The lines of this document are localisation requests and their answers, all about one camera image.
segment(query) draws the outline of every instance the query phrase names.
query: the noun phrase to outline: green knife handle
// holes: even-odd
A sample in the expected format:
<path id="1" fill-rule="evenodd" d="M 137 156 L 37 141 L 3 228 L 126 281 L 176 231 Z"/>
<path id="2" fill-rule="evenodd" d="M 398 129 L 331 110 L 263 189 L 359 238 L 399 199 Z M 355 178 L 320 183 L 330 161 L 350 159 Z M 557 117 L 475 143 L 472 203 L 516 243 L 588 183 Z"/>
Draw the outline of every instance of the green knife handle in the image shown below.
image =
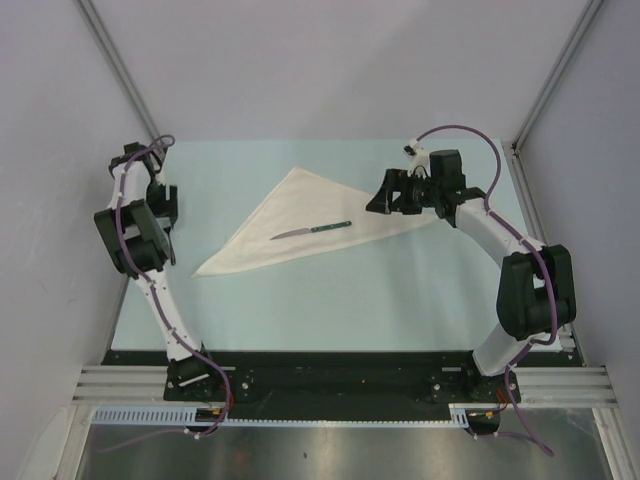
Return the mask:
<path id="1" fill-rule="evenodd" d="M 351 222 L 342 222 L 342 223 L 332 223 L 330 225 L 322 225 L 321 227 L 313 227 L 311 229 L 312 233 L 316 232 L 324 232 L 325 230 L 335 230 L 336 228 L 344 228 L 350 227 Z"/>

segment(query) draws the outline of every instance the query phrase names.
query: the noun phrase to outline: knife blade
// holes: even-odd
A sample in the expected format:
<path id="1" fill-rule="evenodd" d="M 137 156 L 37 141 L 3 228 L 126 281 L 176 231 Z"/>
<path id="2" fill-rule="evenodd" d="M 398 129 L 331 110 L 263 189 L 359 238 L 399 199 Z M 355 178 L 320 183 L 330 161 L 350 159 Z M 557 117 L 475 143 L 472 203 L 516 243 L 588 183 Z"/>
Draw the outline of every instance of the knife blade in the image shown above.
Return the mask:
<path id="1" fill-rule="evenodd" d="M 345 228 L 353 225 L 350 221 L 341 223 L 330 223 L 329 225 L 321 225 L 319 227 L 311 228 L 298 228 L 296 230 L 289 230 L 288 232 L 281 233 L 275 237 L 271 237 L 269 240 L 279 240 L 281 238 L 294 237 L 296 235 L 306 235 L 307 233 L 326 232 L 327 230 L 335 230 L 336 228 Z"/>

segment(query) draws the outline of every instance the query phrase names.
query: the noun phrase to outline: purple cable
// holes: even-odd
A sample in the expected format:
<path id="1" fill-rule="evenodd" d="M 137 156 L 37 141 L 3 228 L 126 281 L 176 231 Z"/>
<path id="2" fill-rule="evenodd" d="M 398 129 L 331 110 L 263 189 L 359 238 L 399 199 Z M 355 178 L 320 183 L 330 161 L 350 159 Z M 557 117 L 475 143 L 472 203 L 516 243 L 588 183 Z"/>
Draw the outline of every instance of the purple cable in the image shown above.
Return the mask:
<path id="1" fill-rule="evenodd" d="M 529 241 L 524 239 L 522 234 L 520 232 L 518 232 L 518 230 L 516 230 L 513 226 L 511 226 L 511 224 L 509 224 L 509 222 L 507 222 L 504 218 L 502 218 L 496 212 L 491 210 L 491 207 L 489 205 L 489 198 L 491 197 L 491 194 L 493 193 L 494 189 L 496 188 L 496 185 L 498 184 L 498 180 L 500 179 L 500 173 L 502 172 L 502 161 L 500 160 L 500 152 L 499 152 L 498 147 L 496 146 L 496 144 L 493 143 L 493 141 L 488 136 L 486 136 L 484 133 L 482 133 L 480 130 L 476 130 L 475 128 L 472 128 L 472 127 L 467 127 L 465 125 L 455 125 L 455 124 L 453 124 L 453 125 L 442 125 L 440 127 L 436 127 L 436 128 L 432 128 L 431 130 L 427 130 L 425 133 L 420 135 L 416 139 L 416 141 L 419 142 L 420 140 L 422 140 L 426 136 L 431 135 L 432 133 L 435 133 L 435 132 L 439 132 L 441 130 L 465 130 L 467 132 L 471 132 L 471 133 L 473 133 L 475 135 L 478 135 L 480 138 L 482 138 L 485 142 L 487 142 L 489 144 L 489 146 L 491 147 L 491 150 L 493 151 L 493 154 L 496 157 L 496 174 L 493 177 L 493 181 L 491 182 L 491 185 L 489 186 L 489 190 L 487 190 L 486 196 L 484 197 L 484 209 L 485 209 L 485 211 L 487 212 L 487 214 L 489 216 L 491 216 L 500 225 L 502 225 L 502 227 L 504 227 L 505 230 L 507 230 L 511 235 L 513 235 L 515 237 L 516 240 L 518 240 L 518 242 L 520 242 L 520 244 L 522 244 L 527 250 L 529 250 L 529 252 L 531 252 L 531 254 L 535 258 L 536 262 L 538 263 L 538 266 L 540 267 L 540 271 L 542 272 L 542 277 L 544 279 L 544 286 L 545 286 L 545 289 L 547 291 L 547 297 L 549 299 L 549 309 L 551 310 L 551 334 L 549 335 L 549 338 L 547 340 L 537 340 L 537 339 L 531 340 L 522 349 L 522 351 L 520 353 L 518 353 L 518 355 L 516 355 L 513 358 L 513 360 L 511 360 L 507 364 L 507 366 L 504 369 L 505 391 L 507 392 L 507 395 L 509 395 L 509 400 L 511 400 L 511 404 L 513 405 L 513 409 L 516 412 L 516 415 L 520 419 L 520 422 L 522 423 L 522 426 L 525 428 L 525 430 L 527 431 L 527 433 L 529 435 L 527 436 L 527 435 L 525 435 L 523 433 L 518 433 L 518 432 L 500 432 L 500 433 L 498 433 L 498 436 L 521 438 L 521 439 L 524 439 L 524 440 L 528 440 L 528 441 L 533 442 L 536 445 L 538 445 L 538 447 L 540 447 L 540 449 L 546 455 L 548 455 L 550 457 L 553 457 L 553 456 L 555 456 L 555 454 L 553 453 L 553 450 L 551 450 L 551 448 L 549 448 L 540 439 L 540 437 L 538 437 L 538 435 L 536 435 L 536 433 L 533 431 L 533 429 L 531 428 L 531 425 L 529 425 L 529 422 L 526 420 L 526 418 L 524 418 L 522 410 L 520 410 L 520 407 L 516 403 L 516 399 L 515 399 L 515 397 L 513 395 L 513 392 L 509 388 L 509 383 L 510 383 L 509 375 L 511 373 L 511 370 L 513 369 L 513 367 L 518 362 L 520 362 L 524 357 L 527 356 L 527 354 L 531 351 L 531 348 L 533 347 L 533 345 L 534 344 L 551 345 L 556 341 L 556 337 L 558 335 L 558 309 L 557 309 L 557 305 L 556 305 L 555 294 L 553 292 L 553 284 L 551 282 L 551 275 L 549 274 L 549 270 L 547 269 L 547 266 L 544 263 L 544 259 L 542 258 L 540 253 L 533 247 L 533 245 L 531 245 L 531 243 L 529 243 Z M 483 437 L 495 437 L 495 435 L 482 435 L 482 436 Z"/>
<path id="2" fill-rule="evenodd" d="M 164 139 L 168 138 L 169 139 L 169 143 L 164 143 Z M 127 261 L 127 264 L 129 265 L 129 267 L 131 268 L 131 270 L 133 270 L 136 274 L 138 274 L 140 277 L 144 278 L 147 282 L 149 282 L 151 284 L 149 290 L 151 291 L 151 297 L 153 299 L 153 303 L 156 306 L 156 309 L 158 310 L 158 314 L 160 315 L 160 318 L 162 320 L 162 323 L 164 324 L 164 326 L 166 327 L 166 329 L 171 332 L 171 336 L 176 340 L 176 342 L 178 342 L 178 344 L 180 346 L 182 346 L 185 350 L 187 350 L 191 355 L 193 355 L 194 357 L 196 357 L 198 360 L 206 363 L 207 365 L 209 365 L 210 367 L 212 367 L 216 372 L 218 372 L 220 374 L 220 376 L 222 377 L 222 380 L 224 382 L 224 386 L 225 386 L 225 390 L 226 390 L 226 396 L 225 396 L 225 404 L 224 407 L 222 408 L 222 411 L 220 412 L 220 415 L 218 415 L 218 417 L 215 419 L 215 421 L 213 422 L 213 424 L 207 428 L 205 431 L 203 431 L 201 434 L 196 434 L 198 435 L 198 438 L 200 435 L 202 436 L 208 436 L 210 434 L 212 434 L 213 432 L 215 432 L 220 423 L 222 423 L 223 420 L 226 419 L 226 416 L 229 412 L 229 405 L 231 404 L 231 385 L 229 383 L 229 377 L 227 377 L 227 374 L 225 373 L 225 371 L 220 368 L 220 366 L 218 364 L 216 364 L 213 360 L 205 357 L 204 355 L 202 355 L 200 352 L 198 352 L 197 350 L 194 350 L 193 348 L 191 348 L 191 346 L 185 342 L 180 335 L 178 335 L 173 326 L 171 325 L 171 322 L 169 322 L 169 320 L 167 319 L 167 316 L 162 308 L 162 304 L 160 303 L 160 299 L 158 298 L 158 293 L 156 291 L 156 287 L 153 284 L 153 280 L 151 280 L 151 277 L 149 277 L 149 275 L 147 275 L 145 272 L 143 272 L 142 270 L 140 270 L 138 268 L 138 266 L 135 264 L 135 262 L 133 261 L 133 258 L 131 257 L 131 252 L 129 251 L 129 248 L 127 247 L 127 242 L 124 238 L 124 231 L 122 228 L 122 202 L 123 202 L 123 198 L 124 198 L 124 187 L 125 187 L 125 183 L 126 183 L 126 176 L 127 176 L 127 172 L 129 171 L 129 168 L 131 168 L 131 165 L 133 165 L 133 162 L 136 161 L 140 156 L 142 155 L 146 155 L 148 153 L 151 153 L 153 151 L 156 150 L 162 150 L 165 148 L 169 148 L 171 147 L 174 143 L 175 143 L 176 139 L 175 137 L 173 137 L 172 135 L 162 135 L 161 137 L 156 138 L 155 140 L 153 140 L 149 146 L 143 150 L 139 150 L 137 151 L 135 154 L 133 154 L 131 156 L 131 158 L 129 158 L 129 160 L 127 161 L 127 163 L 124 166 L 124 171 L 123 174 L 120 176 L 120 185 L 119 185 L 119 196 L 118 196 L 118 201 L 116 203 L 116 214 L 115 214 L 115 221 L 116 221 L 116 232 L 118 234 L 118 242 L 120 243 L 120 248 L 122 248 L 122 252 L 124 253 L 124 257 Z M 154 437 L 156 435 L 160 435 L 163 433 L 175 433 L 175 432 L 183 432 L 184 430 L 180 430 L 180 429 L 167 429 L 167 430 L 161 430 L 158 432 L 153 432 L 152 434 L 146 434 L 146 435 L 142 435 L 140 437 L 128 440 L 126 442 L 123 442 L 121 444 L 118 445 L 114 445 L 112 447 L 100 450 L 101 453 L 106 453 L 106 452 L 111 452 L 114 450 L 117 450 L 121 447 L 125 447 L 125 446 L 129 446 L 129 445 L 133 445 L 135 443 L 138 443 L 140 441 L 146 440 L 147 438 L 151 438 Z"/>

